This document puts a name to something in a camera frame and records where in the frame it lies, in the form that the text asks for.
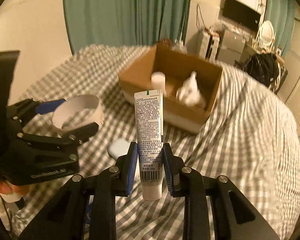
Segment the left hand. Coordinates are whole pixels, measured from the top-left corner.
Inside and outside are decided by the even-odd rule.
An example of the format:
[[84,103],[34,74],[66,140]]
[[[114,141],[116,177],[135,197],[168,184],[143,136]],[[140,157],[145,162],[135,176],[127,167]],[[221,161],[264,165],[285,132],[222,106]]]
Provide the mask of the left hand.
[[21,196],[24,196],[29,192],[29,190],[30,190],[29,185],[23,185],[23,186],[10,185],[5,181],[0,180],[0,195],[17,193]]

